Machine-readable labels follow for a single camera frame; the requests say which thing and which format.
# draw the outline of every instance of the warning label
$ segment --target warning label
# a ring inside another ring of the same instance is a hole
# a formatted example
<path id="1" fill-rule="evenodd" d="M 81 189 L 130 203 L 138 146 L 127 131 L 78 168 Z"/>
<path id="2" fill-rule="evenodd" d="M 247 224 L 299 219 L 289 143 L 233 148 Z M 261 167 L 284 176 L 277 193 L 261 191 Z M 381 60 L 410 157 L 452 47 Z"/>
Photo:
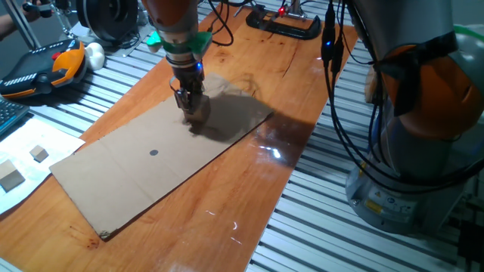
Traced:
<path id="1" fill-rule="evenodd" d="M 374 212 L 378 210 L 378 214 L 391 211 L 393 213 L 401 213 L 402 215 L 411 215 L 417 205 L 417 202 L 396 198 L 376 187 L 371 189 L 368 198 L 371 200 L 371 208 L 367 207 Z"/>

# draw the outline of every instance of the red button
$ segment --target red button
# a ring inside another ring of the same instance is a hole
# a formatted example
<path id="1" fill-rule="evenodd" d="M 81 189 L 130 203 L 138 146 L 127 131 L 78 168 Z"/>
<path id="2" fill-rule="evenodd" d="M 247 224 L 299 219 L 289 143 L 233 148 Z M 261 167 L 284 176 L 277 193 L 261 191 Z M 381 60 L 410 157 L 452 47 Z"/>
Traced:
<path id="1" fill-rule="evenodd" d="M 55 54 L 52 55 L 52 60 L 56 60 L 62 53 L 60 52 L 57 52 Z"/>

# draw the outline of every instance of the small wooden block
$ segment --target small wooden block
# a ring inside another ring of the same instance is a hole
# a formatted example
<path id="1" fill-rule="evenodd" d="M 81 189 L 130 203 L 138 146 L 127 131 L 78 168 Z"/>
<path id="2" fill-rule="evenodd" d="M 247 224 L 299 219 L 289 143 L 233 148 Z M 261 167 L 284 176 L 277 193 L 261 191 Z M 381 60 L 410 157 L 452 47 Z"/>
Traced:
<path id="1" fill-rule="evenodd" d="M 32 155 L 34 160 L 37 162 L 42 162 L 45 158 L 48 157 L 47 151 L 45 151 L 45 149 L 39 145 L 37 145 L 30 151 L 30 155 Z"/>
<path id="2" fill-rule="evenodd" d="M 0 164 L 0 185 L 5 192 L 14 189 L 25 181 L 22 174 L 15 168 L 15 165 L 8 159 Z"/>

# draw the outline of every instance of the wood grain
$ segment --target wood grain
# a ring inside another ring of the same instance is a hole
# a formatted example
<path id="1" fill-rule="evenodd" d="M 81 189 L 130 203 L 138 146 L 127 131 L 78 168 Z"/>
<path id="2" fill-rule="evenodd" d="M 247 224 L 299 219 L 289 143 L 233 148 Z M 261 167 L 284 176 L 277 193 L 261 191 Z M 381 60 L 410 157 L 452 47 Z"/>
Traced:
<path id="1" fill-rule="evenodd" d="M 51 176 L 0 217 L 0 257 L 24 271 L 244 270 L 327 100 L 317 60 L 321 40 L 298 41 L 249 28 L 248 14 L 245 9 L 231 16 L 234 44 L 213 45 L 204 66 L 207 74 L 224 76 L 274 108 L 273 117 L 108 242 L 99 239 Z M 209 15 L 200 30 L 213 18 Z M 344 30 L 353 46 L 355 30 Z M 214 39 L 227 42 L 228 35 L 221 32 Z M 170 66 L 161 61 L 82 139 L 90 144 L 167 99 L 171 77 Z"/>

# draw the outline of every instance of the keyboard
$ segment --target keyboard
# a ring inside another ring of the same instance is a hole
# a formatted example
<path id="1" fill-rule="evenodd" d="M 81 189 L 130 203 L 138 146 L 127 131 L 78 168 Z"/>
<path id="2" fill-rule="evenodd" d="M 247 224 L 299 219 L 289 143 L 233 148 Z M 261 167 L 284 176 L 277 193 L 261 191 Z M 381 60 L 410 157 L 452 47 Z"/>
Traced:
<path id="1" fill-rule="evenodd" d="M 20 121 L 29 111 L 28 106 L 13 103 L 0 98 L 0 135 Z"/>

